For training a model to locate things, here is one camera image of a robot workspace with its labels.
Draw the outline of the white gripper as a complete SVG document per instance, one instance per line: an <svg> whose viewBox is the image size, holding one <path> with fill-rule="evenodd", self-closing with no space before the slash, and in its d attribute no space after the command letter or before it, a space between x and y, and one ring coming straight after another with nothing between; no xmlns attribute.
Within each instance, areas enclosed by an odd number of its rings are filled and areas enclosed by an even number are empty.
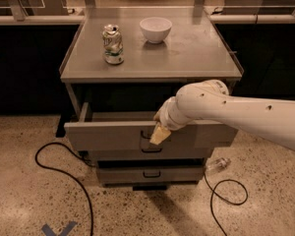
<svg viewBox="0 0 295 236"><path fill-rule="evenodd" d="M157 123L149 141L154 145L160 145L171 135L171 131L184 128L191 121L179 110L175 96L168 98L162 104L153 119Z"/></svg>

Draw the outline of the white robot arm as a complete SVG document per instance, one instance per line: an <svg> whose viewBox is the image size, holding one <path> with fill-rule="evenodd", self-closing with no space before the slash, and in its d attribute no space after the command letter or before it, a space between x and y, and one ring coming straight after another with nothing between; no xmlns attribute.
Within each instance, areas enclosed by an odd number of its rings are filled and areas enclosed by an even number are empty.
<svg viewBox="0 0 295 236"><path fill-rule="evenodd" d="M232 96L220 80L187 84L168 98L154 116L150 141L159 145L198 119L220 122L295 151L295 100Z"/></svg>

